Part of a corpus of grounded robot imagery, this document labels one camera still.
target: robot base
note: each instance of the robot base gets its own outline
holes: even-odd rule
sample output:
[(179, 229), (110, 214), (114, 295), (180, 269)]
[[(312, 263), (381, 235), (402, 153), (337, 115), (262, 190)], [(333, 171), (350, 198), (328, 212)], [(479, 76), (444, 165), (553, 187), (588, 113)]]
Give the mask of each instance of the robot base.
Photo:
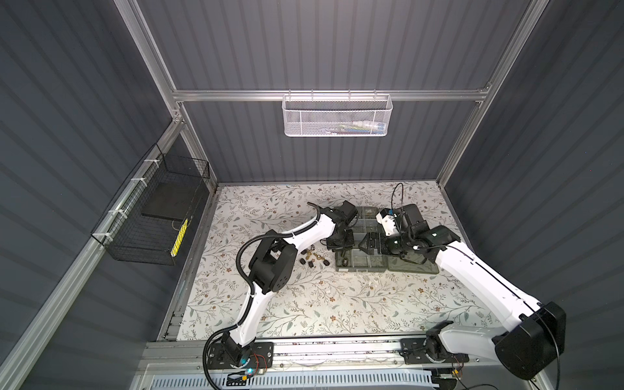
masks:
[[(239, 368), (232, 358), (225, 352), (222, 343), (213, 343), (208, 350), (208, 369)], [(273, 343), (253, 343), (249, 361), (241, 369), (271, 368), (273, 365)]]

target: black mesh basket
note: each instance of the black mesh basket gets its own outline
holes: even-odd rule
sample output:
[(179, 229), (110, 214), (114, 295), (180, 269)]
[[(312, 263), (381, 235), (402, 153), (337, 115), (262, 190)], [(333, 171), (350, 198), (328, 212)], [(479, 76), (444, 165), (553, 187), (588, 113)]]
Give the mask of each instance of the black mesh basket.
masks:
[(209, 172), (205, 160), (161, 154), (141, 179), (132, 179), (126, 201), (111, 210), (113, 200), (101, 216), (100, 222), (114, 214), (110, 227), (92, 236), (115, 260), (174, 265), (185, 259), (210, 196)]

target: gray panel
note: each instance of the gray panel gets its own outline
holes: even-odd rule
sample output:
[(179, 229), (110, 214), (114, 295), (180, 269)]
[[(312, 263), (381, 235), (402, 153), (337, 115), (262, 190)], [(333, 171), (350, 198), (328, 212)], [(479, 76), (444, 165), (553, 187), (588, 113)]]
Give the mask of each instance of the gray panel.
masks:
[(287, 137), (276, 102), (187, 102), (223, 182), (431, 179), (472, 102), (396, 102), (385, 137)]
[[(2, 361), (170, 116), (110, 1), (2, 2), (0, 68)], [(81, 318), (76, 321), (86, 326), (88, 337), (77, 328), (67, 331), (72, 319), (63, 322), (49, 350), (62, 350), (63, 355), (51, 356), (46, 350), (33, 377), (47, 365), (54, 372), (47, 382), (51, 384), (71, 378), (80, 366), (85, 372), (100, 370), (108, 381), (124, 387), (130, 377), (121, 373), (136, 365), (142, 342), (151, 336), (145, 329), (160, 319), (178, 272), (171, 268), (137, 273), (130, 265), (109, 271), (123, 275), (116, 276), (120, 283), (140, 288), (142, 295), (158, 303), (155, 308), (134, 301), (137, 294), (110, 300), (115, 296), (109, 291), (113, 286), (101, 284), (96, 271), (87, 286), (95, 283), (98, 288), (81, 295), (70, 314)], [(81, 300), (102, 302), (88, 305), (94, 311), (87, 315)], [(125, 309), (129, 315), (142, 316), (128, 319), (135, 321), (128, 332), (135, 333), (122, 334), (124, 314), (114, 314), (112, 309), (119, 301), (141, 307)], [(107, 318), (116, 327), (111, 328)], [(82, 346), (71, 345), (78, 334), (85, 336)], [(124, 367), (89, 357), (103, 347), (115, 356), (126, 344), (138, 346), (138, 352), (129, 358), (136, 360)], [(29, 379), (24, 388), (34, 386), (34, 381)]]
[(178, 89), (475, 89), (528, 0), (140, 0)]
[(551, 1), (446, 188), (477, 254), (566, 310), (562, 388), (620, 385), (623, 17)]

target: yellow object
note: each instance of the yellow object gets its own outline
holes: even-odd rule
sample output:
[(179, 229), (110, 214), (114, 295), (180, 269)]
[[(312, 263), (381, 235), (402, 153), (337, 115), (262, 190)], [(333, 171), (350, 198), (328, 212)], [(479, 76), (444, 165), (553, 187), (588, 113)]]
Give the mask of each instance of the yellow object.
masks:
[(184, 238), (184, 233), (187, 232), (188, 227), (188, 219), (184, 220), (182, 226), (180, 226), (180, 231), (178, 232), (178, 237), (175, 239), (175, 244), (173, 244), (173, 249), (171, 249), (171, 257), (175, 257), (180, 250), (180, 245), (182, 245), (182, 238)]

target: white mesh basket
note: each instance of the white mesh basket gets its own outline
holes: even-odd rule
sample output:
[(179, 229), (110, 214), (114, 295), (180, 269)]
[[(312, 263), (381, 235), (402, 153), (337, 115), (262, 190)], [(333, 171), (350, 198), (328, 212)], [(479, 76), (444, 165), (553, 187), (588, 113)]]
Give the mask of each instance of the white mesh basket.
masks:
[(383, 137), (392, 113), (390, 95), (284, 95), (284, 133), (289, 137)]

